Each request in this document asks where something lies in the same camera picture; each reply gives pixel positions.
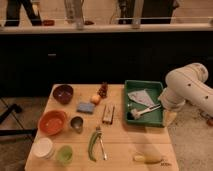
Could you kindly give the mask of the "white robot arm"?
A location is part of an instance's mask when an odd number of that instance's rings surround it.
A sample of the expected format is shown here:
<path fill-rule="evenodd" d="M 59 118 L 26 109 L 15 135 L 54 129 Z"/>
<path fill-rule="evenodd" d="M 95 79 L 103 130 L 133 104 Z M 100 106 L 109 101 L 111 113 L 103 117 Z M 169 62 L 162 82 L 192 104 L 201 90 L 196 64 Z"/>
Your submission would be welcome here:
<path fill-rule="evenodd" d="M 213 116 L 213 88 L 205 84 L 208 70 L 201 63 L 192 63 L 170 71 L 165 82 L 167 87 L 158 99 L 170 111 L 180 111 L 186 101 Z"/>

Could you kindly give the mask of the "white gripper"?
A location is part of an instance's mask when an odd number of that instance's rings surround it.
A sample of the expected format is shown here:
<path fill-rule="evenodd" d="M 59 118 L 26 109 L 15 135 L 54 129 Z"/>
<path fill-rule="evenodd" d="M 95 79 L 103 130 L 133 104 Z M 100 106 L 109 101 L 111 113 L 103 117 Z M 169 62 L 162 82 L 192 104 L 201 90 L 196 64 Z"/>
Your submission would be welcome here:
<path fill-rule="evenodd" d="M 169 111 L 180 111 L 185 105 L 185 100 L 170 88 L 164 88 L 158 100 L 162 106 Z"/>

